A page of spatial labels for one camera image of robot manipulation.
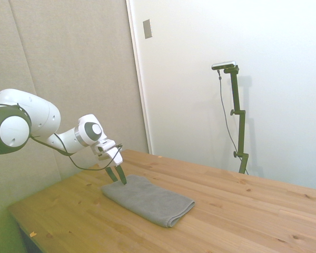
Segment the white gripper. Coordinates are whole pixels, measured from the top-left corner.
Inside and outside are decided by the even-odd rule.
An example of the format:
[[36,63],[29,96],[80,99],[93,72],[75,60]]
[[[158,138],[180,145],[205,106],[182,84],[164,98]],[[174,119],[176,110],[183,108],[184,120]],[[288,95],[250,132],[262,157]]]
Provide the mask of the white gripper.
[[93,144],[90,148],[97,158],[98,166],[100,168],[105,168],[106,173],[113,182],[118,181],[118,178],[111,169],[111,167],[115,166],[115,170],[118,173],[121,182],[123,184],[127,184],[126,176],[120,165],[123,162],[123,158],[121,156],[121,144],[116,144],[115,141],[110,139],[104,139]]

